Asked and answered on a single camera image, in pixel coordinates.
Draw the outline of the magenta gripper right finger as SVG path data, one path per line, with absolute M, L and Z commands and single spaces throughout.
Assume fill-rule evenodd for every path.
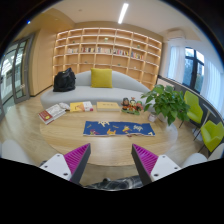
M 180 170 L 180 167 L 168 156 L 157 156 L 136 144 L 132 145 L 131 154 L 143 185 Z

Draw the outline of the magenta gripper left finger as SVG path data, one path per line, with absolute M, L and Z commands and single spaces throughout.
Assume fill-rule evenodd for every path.
M 40 168 L 79 185 L 90 154 L 91 145 L 85 144 L 65 155 L 55 154 Z

